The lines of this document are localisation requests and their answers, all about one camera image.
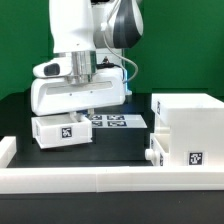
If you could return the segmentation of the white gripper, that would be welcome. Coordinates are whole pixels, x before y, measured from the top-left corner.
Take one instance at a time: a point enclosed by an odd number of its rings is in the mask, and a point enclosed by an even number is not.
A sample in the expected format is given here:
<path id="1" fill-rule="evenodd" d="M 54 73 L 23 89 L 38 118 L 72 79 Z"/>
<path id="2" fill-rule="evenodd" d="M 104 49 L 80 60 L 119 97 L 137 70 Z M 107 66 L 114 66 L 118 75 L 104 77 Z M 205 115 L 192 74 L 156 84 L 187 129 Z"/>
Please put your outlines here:
<path id="1" fill-rule="evenodd" d="M 31 86 L 31 108 L 37 116 L 69 113 L 73 122 L 81 121 L 77 111 L 123 104 L 125 88 L 120 68 L 102 69 L 86 84 L 71 84 L 67 78 L 37 78 Z"/>

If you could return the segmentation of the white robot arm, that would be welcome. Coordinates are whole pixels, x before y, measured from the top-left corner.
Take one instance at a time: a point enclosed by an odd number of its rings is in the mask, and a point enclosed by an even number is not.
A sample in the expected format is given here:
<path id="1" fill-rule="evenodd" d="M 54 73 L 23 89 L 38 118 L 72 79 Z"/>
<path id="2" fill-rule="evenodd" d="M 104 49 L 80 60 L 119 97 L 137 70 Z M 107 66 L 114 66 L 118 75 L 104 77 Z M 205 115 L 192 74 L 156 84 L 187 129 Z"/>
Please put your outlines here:
<path id="1" fill-rule="evenodd" d="M 31 108 L 38 116 L 125 101 L 122 73 L 97 66 L 96 51 L 131 48 L 143 34 L 141 0 L 49 0 L 55 57 L 33 68 Z"/>

